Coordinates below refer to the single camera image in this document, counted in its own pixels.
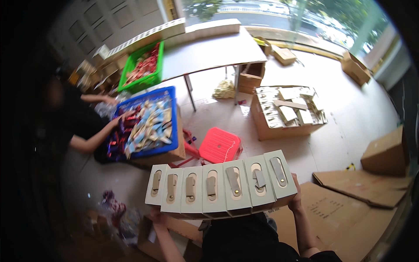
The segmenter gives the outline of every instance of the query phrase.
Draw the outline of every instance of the glass window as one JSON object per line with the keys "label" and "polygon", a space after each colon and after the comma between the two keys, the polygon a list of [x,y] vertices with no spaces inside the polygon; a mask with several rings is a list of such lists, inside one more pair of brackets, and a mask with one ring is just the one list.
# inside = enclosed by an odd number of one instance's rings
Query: glass window
{"label": "glass window", "polygon": [[181,0],[187,26],[237,18],[253,35],[359,57],[389,21],[374,0]]}

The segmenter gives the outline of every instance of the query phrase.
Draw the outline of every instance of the white table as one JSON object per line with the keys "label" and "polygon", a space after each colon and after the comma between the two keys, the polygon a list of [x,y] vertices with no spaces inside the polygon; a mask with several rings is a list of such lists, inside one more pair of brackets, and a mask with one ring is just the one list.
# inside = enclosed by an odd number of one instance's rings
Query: white table
{"label": "white table", "polygon": [[266,62],[266,56],[244,27],[236,34],[199,39],[164,50],[162,81],[183,76],[194,111],[192,85],[189,74],[235,65],[234,88],[237,104],[238,66]]}

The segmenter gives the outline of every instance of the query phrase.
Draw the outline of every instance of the table leg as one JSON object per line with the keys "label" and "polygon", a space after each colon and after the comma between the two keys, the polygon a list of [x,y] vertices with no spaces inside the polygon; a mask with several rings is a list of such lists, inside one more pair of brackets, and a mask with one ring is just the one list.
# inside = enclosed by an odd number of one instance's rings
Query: table leg
{"label": "table leg", "polygon": [[189,99],[191,100],[192,107],[194,108],[194,112],[197,111],[197,108],[195,107],[194,99],[192,98],[192,85],[191,80],[189,79],[189,75],[184,75],[184,80],[186,84],[186,88],[188,89]]}
{"label": "table leg", "polygon": [[235,67],[235,74],[234,74],[234,104],[237,105],[237,95],[238,95],[238,76],[239,76],[239,65],[234,66]]}

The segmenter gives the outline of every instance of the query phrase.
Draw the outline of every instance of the white floor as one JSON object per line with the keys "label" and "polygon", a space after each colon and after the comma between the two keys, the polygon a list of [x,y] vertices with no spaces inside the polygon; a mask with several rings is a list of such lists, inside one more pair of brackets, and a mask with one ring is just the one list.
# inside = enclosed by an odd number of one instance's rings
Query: white floor
{"label": "white floor", "polygon": [[[360,157],[368,143],[396,128],[397,113],[384,89],[374,80],[363,88],[342,72],[339,61],[304,52],[294,52],[302,64],[284,68],[276,60],[266,64],[263,86],[302,85],[314,87],[322,99],[329,123],[311,136],[259,142],[250,115],[252,96],[239,94],[243,105],[232,99],[216,101],[213,89],[224,79],[225,69],[213,69],[190,76],[197,112],[183,78],[161,83],[176,86],[184,128],[192,131],[200,145],[208,129],[219,127],[237,134],[243,144],[242,158],[282,149],[291,171],[300,183],[311,180],[314,171],[342,170],[350,163],[361,168]],[[229,77],[233,78],[232,68]],[[127,164],[100,165],[92,157],[70,151],[62,171],[62,189],[70,213],[94,208],[104,190],[112,189],[116,199],[128,207],[148,212],[144,204],[149,172]]]}

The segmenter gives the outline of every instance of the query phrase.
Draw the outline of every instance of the pink stool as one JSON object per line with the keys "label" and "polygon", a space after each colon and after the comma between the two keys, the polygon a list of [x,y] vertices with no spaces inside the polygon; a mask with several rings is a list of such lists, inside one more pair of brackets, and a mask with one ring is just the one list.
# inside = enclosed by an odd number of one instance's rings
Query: pink stool
{"label": "pink stool", "polygon": [[242,151],[240,138],[218,127],[208,130],[199,147],[201,158],[212,164],[236,160]]}

